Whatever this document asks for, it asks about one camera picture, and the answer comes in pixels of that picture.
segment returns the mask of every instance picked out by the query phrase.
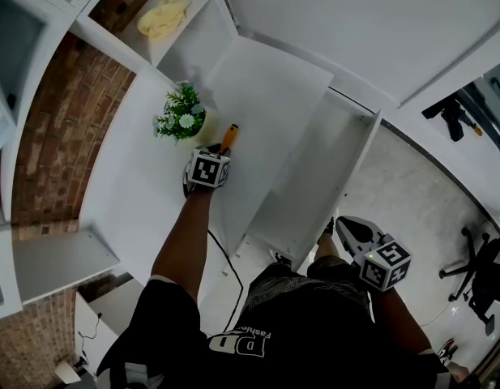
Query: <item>plant pot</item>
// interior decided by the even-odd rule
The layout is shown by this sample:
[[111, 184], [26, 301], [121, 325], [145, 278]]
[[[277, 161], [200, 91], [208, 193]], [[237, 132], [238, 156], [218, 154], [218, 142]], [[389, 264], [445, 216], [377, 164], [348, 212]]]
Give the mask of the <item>plant pot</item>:
[[204, 107], [204, 111], [203, 126], [196, 135], [185, 140], [187, 143], [194, 144], [194, 147], [213, 144], [213, 139], [216, 136], [219, 114], [214, 109], [208, 107]]

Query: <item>concrete floor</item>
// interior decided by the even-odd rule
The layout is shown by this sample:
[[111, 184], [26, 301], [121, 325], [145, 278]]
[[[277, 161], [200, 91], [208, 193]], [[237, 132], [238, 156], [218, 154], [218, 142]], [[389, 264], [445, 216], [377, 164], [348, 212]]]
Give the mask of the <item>concrete floor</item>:
[[[497, 235], [489, 223], [485, 224], [487, 219], [475, 203], [422, 154], [380, 127], [338, 213], [372, 220], [412, 252], [411, 270], [396, 289], [434, 350], [455, 337], [459, 350], [454, 360], [474, 369], [500, 336], [500, 305], [495, 303], [491, 309], [496, 328], [488, 338], [483, 323], [463, 298], [451, 304], [447, 300], [464, 276], [440, 280], [438, 271], [466, 260], [466, 242], [460, 234], [463, 226], [475, 237], [480, 237], [485, 226]], [[271, 262], [269, 251], [259, 249], [250, 238], [237, 253], [240, 257], [234, 265], [245, 284]], [[341, 254], [351, 261], [350, 255]], [[300, 273], [305, 273], [313, 256], [311, 252]], [[228, 275], [199, 306], [202, 330], [210, 334], [222, 331], [237, 300], [237, 282], [226, 272]]]

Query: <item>orange screwdriver handle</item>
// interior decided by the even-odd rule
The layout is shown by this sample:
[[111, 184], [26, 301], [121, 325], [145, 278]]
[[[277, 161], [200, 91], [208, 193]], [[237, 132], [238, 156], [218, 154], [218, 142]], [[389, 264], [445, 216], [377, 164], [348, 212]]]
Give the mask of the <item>orange screwdriver handle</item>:
[[237, 132], [239, 131], [239, 127], [235, 124], [232, 124], [223, 138], [223, 143], [220, 146], [220, 154], [224, 155], [228, 149], [232, 146], [235, 137], [237, 137]]

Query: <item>potted plant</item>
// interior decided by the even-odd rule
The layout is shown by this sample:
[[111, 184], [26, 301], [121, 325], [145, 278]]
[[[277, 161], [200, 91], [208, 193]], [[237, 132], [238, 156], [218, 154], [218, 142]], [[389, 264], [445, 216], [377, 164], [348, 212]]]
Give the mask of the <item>potted plant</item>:
[[181, 93], [168, 92], [163, 115], [153, 119], [156, 137], [174, 137], [206, 144], [215, 133], [216, 112], [201, 104], [199, 94], [188, 82], [179, 83]]

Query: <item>fiducial marker cube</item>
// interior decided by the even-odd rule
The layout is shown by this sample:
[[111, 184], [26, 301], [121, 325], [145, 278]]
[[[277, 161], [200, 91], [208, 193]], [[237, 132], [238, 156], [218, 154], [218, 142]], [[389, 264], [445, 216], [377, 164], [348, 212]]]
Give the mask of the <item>fiducial marker cube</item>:
[[412, 256], [396, 241], [365, 254], [360, 278], [380, 291], [387, 291], [406, 278]]
[[210, 187], [220, 187], [226, 182], [230, 158], [195, 149], [188, 168], [188, 181]]

